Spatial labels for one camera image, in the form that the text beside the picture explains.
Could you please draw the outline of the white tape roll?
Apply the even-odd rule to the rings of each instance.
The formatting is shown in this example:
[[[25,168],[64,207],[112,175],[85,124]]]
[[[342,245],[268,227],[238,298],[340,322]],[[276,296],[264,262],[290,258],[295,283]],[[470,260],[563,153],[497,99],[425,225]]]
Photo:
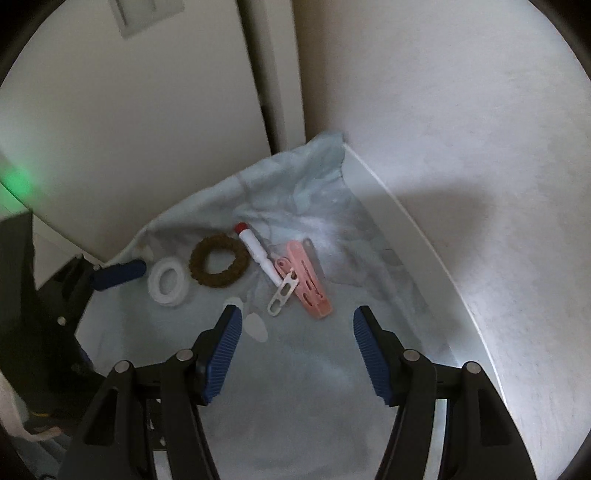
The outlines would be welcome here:
[[[147,279],[148,294],[163,307],[176,307],[186,298],[189,278],[185,267],[176,257],[157,261],[150,269]]]

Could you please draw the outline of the brown scrunchie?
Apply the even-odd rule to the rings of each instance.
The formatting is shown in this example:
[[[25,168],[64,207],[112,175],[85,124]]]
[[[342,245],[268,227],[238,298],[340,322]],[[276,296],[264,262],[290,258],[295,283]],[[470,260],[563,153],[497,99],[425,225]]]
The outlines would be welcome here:
[[[242,278],[249,262],[249,252],[242,242],[226,234],[215,234],[204,237],[193,248],[188,269],[198,284],[221,289]]]

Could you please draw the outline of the white tube red cap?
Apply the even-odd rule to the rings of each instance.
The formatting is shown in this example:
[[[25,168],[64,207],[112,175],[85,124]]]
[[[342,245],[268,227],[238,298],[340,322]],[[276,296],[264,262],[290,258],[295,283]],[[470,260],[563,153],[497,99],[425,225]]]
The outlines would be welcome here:
[[[263,244],[259,242],[256,234],[252,232],[252,229],[249,228],[249,225],[245,222],[240,222],[236,224],[233,229],[235,229],[235,233],[238,235],[239,240],[242,241],[247,251],[249,251],[252,260],[259,265],[264,274],[266,274],[270,281],[273,282],[273,285],[279,287],[283,282],[283,277],[277,273],[273,261],[270,260],[266,249],[263,247]]]

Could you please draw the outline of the white low table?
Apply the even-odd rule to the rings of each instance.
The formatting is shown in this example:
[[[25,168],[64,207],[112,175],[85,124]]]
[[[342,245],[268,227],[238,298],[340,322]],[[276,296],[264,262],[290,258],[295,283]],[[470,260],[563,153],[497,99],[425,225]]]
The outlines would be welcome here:
[[[480,363],[499,394],[504,395],[481,329],[440,256],[376,172],[351,146],[345,145],[344,148],[342,179],[413,277],[455,358],[461,362],[473,360]]]

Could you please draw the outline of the white small clip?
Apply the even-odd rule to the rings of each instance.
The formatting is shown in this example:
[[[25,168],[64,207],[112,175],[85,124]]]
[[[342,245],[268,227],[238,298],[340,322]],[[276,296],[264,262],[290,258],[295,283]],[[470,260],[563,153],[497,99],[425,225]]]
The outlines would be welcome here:
[[[283,310],[283,306],[287,304],[287,301],[290,299],[290,296],[294,294],[297,286],[297,274],[294,270],[290,269],[287,275],[283,277],[280,286],[277,287],[276,293],[273,294],[273,298],[270,299],[270,303],[266,307],[267,313],[273,317],[279,316],[280,312]]]

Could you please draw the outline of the light blue floral cloth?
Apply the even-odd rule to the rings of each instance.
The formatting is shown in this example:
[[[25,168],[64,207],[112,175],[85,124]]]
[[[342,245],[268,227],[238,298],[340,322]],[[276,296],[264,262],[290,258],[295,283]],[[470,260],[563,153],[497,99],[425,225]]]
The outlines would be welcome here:
[[[95,294],[77,332],[100,372],[117,361],[168,359],[211,328],[223,308],[243,315],[221,394],[200,412],[224,479],[371,479],[396,412],[379,398],[353,337],[367,305],[403,344],[439,362],[453,354],[412,276],[342,179],[345,145],[318,135],[200,191],[146,225],[120,254],[187,261],[207,236],[245,223],[273,259],[304,246],[332,311],[312,316],[297,295],[276,315],[276,285],[259,264],[226,288],[192,283],[167,307],[145,280]]]

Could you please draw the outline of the pink hair clip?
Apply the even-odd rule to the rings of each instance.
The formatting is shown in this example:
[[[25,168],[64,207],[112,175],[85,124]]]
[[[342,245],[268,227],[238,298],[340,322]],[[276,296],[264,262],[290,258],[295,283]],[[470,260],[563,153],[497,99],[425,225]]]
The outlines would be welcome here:
[[[301,305],[312,318],[320,320],[332,313],[332,304],[325,293],[318,275],[315,272],[311,259],[304,249],[304,244],[297,240],[291,240],[286,246],[287,254],[274,261],[274,267],[280,276],[287,275],[290,269],[294,270],[298,278],[298,286],[294,295],[301,301]]]

